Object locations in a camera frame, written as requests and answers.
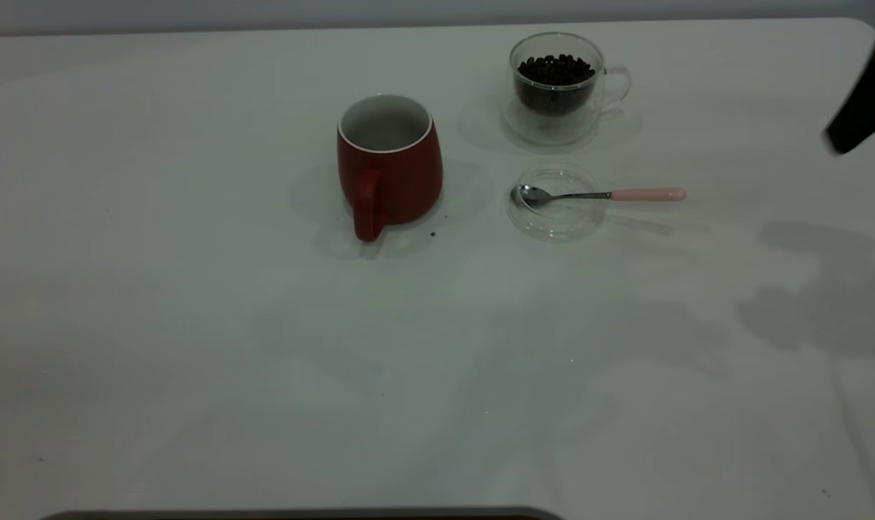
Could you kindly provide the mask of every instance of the glass cup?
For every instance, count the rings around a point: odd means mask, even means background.
[[[572,55],[592,66],[592,76],[572,85],[533,82],[518,70],[528,59]],[[625,86],[613,95],[605,93],[605,76],[625,78]],[[569,144],[597,130],[606,109],[622,102],[631,87],[626,66],[605,65],[605,56],[595,43],[567,32],[541,32],[521,40],[509,56],[509,85],[502,97],[502,114],[509,126],[534,144]]]

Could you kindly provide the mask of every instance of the white table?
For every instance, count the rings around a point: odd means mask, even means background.
[[[511,226],[500,132],[541,30],[635,75],[566,154],[614,204]],[[846,19],[0,39],[0,519],[68,509],[535,506],[875,518],[875,136],[819,135]],[[440,206],[362,246],[335,121],[435,114]]]

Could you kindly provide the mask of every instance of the coffee bean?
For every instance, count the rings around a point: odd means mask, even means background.
[[[518,66],[518,72],[531,82],[553,86],[578,85],[595,75],[585,60],[565,53],[559,57],[548,55],[528,58]],[[544,116],[563,116],[585,105],[595,85],[590,83],[577,89],[550,91],[516,78],[514,88],[518,99],[533,112]]]

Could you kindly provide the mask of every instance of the glass cup handle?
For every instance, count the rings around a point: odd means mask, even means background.
[[[608,99],[605,99],[605,106],[604,108],[602,108],[602,110],[608,110],[609,108],[613,108],[614,106],[619,105],[620,102],[622,102],[623,99],[627,97],[628,93],[630,93],[630,87],[633,85],[633,80],[630,77],[630,70],[627,69],[626,66],[606,66],[605,74],[619,74],[620,76],[623,76],[626,85],[623,87],[622,91],[617,92],[616,95],[610,95],[608,96]]]

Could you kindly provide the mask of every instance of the glass saucer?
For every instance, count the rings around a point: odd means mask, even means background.
[[[599,191],[592,175],[568,162],[548,162],[528,169],[509,188],[508,216],[524,233],[543,241],[573,241],[592,233],[605,217],[601,201],[573,199],[551,201],[532,208],[524,203],[519,188],[527,184],[551,195]]]

